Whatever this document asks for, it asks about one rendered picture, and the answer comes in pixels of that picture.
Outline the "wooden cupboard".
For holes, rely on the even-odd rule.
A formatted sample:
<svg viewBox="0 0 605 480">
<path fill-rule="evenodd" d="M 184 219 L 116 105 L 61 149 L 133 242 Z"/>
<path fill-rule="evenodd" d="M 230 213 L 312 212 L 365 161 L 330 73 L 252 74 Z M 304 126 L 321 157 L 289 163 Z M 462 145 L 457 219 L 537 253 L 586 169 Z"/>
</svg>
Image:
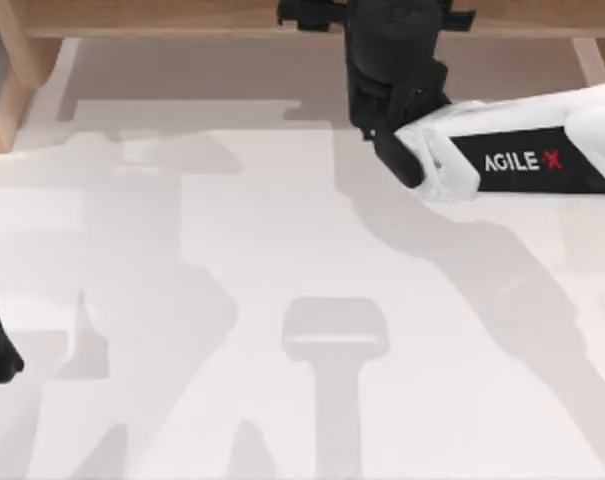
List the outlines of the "wooden cupboard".
<svg viewBox="0 0 605 480">
<path fill-rule="evenodd" d="M 605 0 L 430 0 L 446 29 L 476 37 L 593 38 L 605 64 Z M 330 27 L 357 0 L 0 0 L 0 153 L 11 149 L 34 91 L 68 37 L 273 33 L 277 23 Z"/>
</svg>

